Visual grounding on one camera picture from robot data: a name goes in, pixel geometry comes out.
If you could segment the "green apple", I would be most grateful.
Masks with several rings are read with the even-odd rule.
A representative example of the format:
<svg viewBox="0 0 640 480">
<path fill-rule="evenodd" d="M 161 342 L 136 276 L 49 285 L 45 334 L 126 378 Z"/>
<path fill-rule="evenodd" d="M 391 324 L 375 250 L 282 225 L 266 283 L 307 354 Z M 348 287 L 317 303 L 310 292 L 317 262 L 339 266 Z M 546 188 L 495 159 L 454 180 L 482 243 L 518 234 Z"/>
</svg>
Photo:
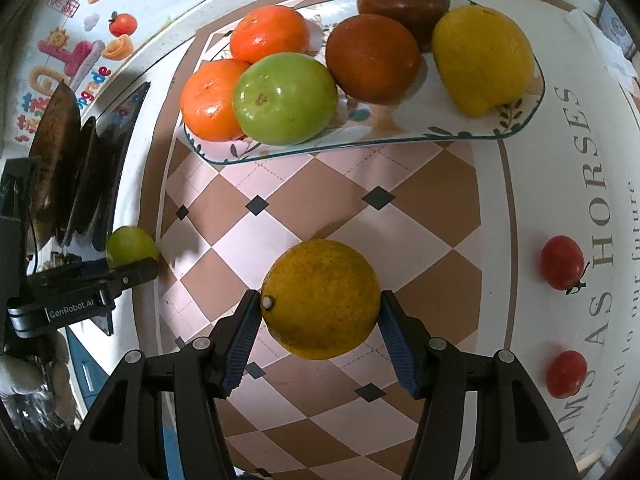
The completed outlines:
<svg viewBox="0 0 640 480">
<path fill-rule="evenodd" d="M 105 255 L 112 269 L 146 258 L 160 258 L 152 237 L 138 226 L 121 226 L 114 231 L 106 242 Z"/>
<path fill-rule="evenodd" d="M 256 62 L 235 84 L 232 107 L 251 139 L 282 146 L 308 141 L 332 120 L 338 92 L 329 70 L 301 53 L 276 53 Z"/>
</svg>

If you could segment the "red cherry tomato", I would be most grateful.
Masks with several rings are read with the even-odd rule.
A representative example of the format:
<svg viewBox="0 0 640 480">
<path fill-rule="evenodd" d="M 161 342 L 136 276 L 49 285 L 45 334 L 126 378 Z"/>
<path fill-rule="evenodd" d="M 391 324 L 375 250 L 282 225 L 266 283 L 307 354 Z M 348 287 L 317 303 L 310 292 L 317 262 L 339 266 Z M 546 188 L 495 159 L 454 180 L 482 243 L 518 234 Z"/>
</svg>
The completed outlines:
<svg viewBox="0 0 640 480">
<path fill-rule="evenodd" d="M 570 237 L 555 235 L 547 240 L 540 252 L 541 276 L 555 290 L 567 295 L 577 294 L 585 286 L 582 280 L 588 263 L 579 245 Z"/>
<path fill-rule="evenodd" d="M 587 361 L 575 350 L 558 354 L 546 371 L 546 387 L 555 399 L 566 399 L 578 393 L 588 373 Z"/>
</svg>

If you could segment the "yellow orange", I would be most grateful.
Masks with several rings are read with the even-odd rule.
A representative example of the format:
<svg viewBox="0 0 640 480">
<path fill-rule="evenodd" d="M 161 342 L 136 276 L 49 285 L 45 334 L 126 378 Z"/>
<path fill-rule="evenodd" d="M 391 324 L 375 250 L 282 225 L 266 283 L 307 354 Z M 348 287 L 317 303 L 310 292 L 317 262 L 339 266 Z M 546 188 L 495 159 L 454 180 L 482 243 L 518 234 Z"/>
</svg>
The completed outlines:
<svg viewBox="0 0 640 480">
<path fill-rule="evenodd" d="M 306 360 L 329 360 L 365 342 L 380 312 L 381 287 L 368 260 L 335 240 L 301 242 L 262 282 L 271 337 Z"/>
</svg>

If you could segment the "black frying pan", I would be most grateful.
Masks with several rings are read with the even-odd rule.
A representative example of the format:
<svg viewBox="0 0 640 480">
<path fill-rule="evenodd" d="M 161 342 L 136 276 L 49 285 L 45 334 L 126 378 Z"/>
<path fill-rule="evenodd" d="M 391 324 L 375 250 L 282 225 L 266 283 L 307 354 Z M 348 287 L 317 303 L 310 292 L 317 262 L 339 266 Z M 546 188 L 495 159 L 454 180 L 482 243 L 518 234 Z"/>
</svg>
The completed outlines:
<svg viewBox="0 0 640 480">
<path fill-rule="evenodd" d="M 33 231 L 27 247 L 35 252 L 65 229 L 75 199 L 81 160 L 80 114 L 75 93 L 60 82 L 41 117 L 29 150 L 40 167 L 32 192 Z"/>
</svg>

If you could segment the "black gas stove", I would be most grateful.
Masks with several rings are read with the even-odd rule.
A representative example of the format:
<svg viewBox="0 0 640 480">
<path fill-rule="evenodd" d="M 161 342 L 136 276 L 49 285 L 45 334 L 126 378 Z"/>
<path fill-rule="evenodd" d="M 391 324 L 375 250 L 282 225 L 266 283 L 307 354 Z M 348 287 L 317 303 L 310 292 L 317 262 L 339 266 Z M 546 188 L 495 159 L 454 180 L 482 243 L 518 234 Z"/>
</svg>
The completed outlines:
<svg viewBox="0 0 640 480">
<path fill-rule="evenodd" d="M 74 238 L 88 240 L 104 252 L 111 235 L 118 188 L 134 125 L 150 85 L 145 82 L 114 110 L 89 117 L 80 130 L 81 159 L 73 190 L 74 200 L 62 215 L 56 241 L 68 247 Z"/>
</svg>

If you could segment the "orange tangerine front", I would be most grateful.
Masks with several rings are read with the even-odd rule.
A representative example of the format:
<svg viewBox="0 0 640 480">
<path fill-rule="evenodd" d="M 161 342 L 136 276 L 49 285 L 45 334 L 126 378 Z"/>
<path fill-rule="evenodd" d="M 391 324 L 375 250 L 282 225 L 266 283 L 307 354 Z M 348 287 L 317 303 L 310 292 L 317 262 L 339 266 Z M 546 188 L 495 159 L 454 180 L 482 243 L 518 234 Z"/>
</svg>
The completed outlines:
<svg viewBox="0 0 640 480">
<path fill-rule="evenodd" d="M 242 136 L 233 110 L 233 91 L 250 64 L 234 58 L 205 63 L 183 86 L 180 110 L 183 122 L 198 138 L 227 142 Z"/>
</svg>

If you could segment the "orange tangerine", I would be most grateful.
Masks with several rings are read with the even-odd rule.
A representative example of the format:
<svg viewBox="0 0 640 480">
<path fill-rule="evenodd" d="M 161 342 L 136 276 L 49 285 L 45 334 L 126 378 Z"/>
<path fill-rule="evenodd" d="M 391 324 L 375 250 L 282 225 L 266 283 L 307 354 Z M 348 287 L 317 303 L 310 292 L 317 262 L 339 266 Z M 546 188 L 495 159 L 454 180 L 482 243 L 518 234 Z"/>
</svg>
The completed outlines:
<svg viewBox="0 0 640 480">
<path fill-rule="evenodd" d="M 262 6 L 250 12 L 230 36 L 232 58 L 250 64 L 276 53 L 304 53 L 309 45 L 306 20 L 288 6 Z"/>
<path fill-rule="evenodd" d="M 233 110 L 233 91 L 250 64 L 234 58 L 205 63 L 183 86 L 180 110 L 183 122 L 198 138 L 227 142 L 242 136 Z"/>
</svg>

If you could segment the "checkered counter mat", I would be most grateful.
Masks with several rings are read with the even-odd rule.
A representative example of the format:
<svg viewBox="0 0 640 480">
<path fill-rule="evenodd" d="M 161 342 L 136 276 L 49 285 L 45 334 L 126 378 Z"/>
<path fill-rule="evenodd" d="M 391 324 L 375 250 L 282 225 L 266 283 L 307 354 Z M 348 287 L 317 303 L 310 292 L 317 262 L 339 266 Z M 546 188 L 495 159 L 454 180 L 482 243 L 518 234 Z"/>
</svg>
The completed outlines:
<svg viewBox="0 0 640 480">
<path fill-rule="evenodd" d="M 140 220 L 160 245 L 160 284 L 137 306 L 139 338 L 175 351 L 231 314 L 282 252 L 337 240 L 464 351 L 508 348 L 537 384 L 557 354 L 581 353 L 584 385 L 549 405 L 578 465 L 599 479 L 639 414 L 639 97 L 567 23 L 570 4 L 472 1 L 513 18 L 544 73 L 540 107 L 508 138 L 214 167 L 186 142 L 179 93 L 227 25 L 205 27 L 156 66 L 139 122 L 151 138 Z M 555 235 L 588 263 L 577 294 L 541 276 Z"/>
</svg>

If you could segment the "green apple on plate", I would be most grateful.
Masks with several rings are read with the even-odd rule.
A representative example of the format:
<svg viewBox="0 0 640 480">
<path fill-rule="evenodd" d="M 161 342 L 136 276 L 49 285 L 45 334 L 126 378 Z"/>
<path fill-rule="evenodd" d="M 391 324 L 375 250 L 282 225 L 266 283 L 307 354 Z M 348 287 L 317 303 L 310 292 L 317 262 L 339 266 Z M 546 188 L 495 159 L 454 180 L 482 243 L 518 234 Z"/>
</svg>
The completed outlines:
<svg viewBox="0 0 640 480">
<path fill-rule="evenodd" d="M 308 141 L 332 120 L 338 92 L 329 70 L 301 53 L 276 53 L 256 62 L 235 84 L 232 107 L 251 139 L 282 146 Z"/>
</svg>

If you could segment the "orange tangerine back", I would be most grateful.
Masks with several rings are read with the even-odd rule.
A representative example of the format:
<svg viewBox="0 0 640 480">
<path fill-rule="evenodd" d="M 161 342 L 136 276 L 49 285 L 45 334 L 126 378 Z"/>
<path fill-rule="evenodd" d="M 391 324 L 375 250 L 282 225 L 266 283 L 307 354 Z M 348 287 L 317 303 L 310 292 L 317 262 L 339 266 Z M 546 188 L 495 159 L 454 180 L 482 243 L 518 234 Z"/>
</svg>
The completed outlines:
<svg viewBox="0 0 640 480">
<path fill-rule="evenodd" d="M 309 45 L 306 20 L 288 6 L 262 6 L 250 12 L 230 36 L 232 58 L 250 64 L 276 53 L 304 53 Z"/>
</svg>

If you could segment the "reddish brown orange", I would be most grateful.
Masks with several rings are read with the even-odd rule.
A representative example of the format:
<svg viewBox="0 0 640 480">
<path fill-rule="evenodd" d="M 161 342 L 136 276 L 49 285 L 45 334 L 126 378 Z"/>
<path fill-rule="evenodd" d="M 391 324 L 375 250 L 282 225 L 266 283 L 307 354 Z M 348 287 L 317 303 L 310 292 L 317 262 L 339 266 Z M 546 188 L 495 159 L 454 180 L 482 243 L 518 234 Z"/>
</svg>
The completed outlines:
<svg viewBox="0 0 640 480">
<path fill-rule="evenodd" d="M 411 32 L 382 15 L 346 18 L 326 40 L 326 66 L 336 83 L 348 96 L 372 104 L 400 100 L 422 63 Z"/>
</svg>

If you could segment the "yellow lemon on plate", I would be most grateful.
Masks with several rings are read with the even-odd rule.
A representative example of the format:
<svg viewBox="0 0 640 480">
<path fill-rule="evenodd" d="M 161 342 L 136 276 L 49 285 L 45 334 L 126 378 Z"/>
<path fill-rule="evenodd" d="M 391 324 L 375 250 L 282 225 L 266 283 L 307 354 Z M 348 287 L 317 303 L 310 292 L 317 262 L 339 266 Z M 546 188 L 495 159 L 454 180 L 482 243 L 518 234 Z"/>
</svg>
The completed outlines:
<svg viewBox="0 0 640 480">
<path fill-rule="evenodd" d="M 438 21 L 432 53 L 451 101 L 470 117 L 517 100 L 534 78 L 533 49 L 521 27 L 479 4 L 459 6 Z"/>
</svg>

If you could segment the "crumpled white tissue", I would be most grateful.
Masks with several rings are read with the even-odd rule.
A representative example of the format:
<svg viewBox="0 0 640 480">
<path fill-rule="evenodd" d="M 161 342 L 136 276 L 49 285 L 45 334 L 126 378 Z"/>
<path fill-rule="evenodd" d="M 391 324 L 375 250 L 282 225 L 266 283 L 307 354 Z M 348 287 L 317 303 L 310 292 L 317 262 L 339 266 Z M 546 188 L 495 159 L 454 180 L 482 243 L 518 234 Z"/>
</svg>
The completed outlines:
<svg viewBox="0 0 640 480">
<path fill-rule="evenodd" d="M 639 96 L 637 72 L 623 55 L 622 48 L 608 39 L 582 10 L 571 10 L 565 19 L 570 27 L 582 36 L 608 73 L 633 96 Z"/>
</svg>

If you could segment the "dark red apple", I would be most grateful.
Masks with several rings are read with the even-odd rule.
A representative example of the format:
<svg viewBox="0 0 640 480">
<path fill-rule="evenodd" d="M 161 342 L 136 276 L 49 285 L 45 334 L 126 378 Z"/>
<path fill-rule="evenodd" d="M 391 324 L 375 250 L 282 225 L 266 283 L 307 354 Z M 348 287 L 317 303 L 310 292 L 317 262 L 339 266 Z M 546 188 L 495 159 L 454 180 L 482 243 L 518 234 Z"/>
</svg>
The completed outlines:
<svg viewBox="0 0 640 480">
<path fill-rule="evenodd" d="M 386 16 L 404 25 L 422 52 L 431 50 L 438 21 L 449 11 L 450 0 L 357 0 L 360 14 Z"/>
</svg>

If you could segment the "silver spray can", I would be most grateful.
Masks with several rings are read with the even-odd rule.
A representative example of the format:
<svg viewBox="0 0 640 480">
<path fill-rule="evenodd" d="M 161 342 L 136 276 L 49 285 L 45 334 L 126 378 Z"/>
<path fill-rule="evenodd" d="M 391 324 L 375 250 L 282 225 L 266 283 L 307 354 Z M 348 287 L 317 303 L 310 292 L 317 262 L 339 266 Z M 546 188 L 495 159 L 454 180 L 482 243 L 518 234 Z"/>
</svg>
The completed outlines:
<svg viewBox="0 0 640 480">
<path fill-rule="evenodd" d="M 605 36 L 612 40 L 614 44 L 620 46 L 626 58 L 634 56 L 637 51 L 634 40 L 631 38 L 623 21 L 607 1 L 602 4 L 598 24 Z"/>
</svg>

